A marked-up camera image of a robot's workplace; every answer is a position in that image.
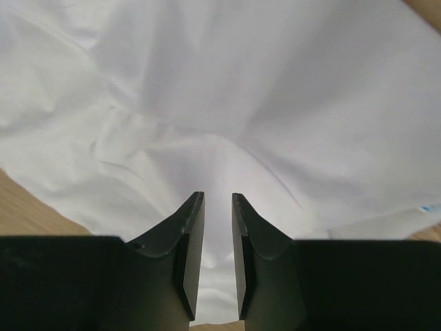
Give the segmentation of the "white t shirt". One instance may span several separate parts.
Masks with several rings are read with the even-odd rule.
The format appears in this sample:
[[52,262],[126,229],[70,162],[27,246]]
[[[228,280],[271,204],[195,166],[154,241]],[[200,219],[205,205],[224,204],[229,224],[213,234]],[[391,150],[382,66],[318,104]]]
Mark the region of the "white t shirt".
[[203,191],[196,322],[234,321],[235,192],[293,238],[440,221],[440,35],[403,1],[2,1],[1,169],[126,240]]

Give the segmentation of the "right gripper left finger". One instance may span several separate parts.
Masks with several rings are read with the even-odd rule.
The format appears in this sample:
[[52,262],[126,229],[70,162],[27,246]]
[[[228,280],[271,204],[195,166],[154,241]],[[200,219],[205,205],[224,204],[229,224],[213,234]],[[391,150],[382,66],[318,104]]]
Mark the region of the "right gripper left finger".
[[1,238],[2,330],[187,330],[195,319],[205,201],[193,193],[131,241]]

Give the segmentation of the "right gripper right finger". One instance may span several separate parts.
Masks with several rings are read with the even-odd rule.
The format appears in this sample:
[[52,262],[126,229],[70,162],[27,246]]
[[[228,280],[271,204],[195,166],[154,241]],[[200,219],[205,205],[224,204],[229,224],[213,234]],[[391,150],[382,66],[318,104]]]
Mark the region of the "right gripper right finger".
[[440,244],[292,239],[232,196],[246,330],[439,330]]

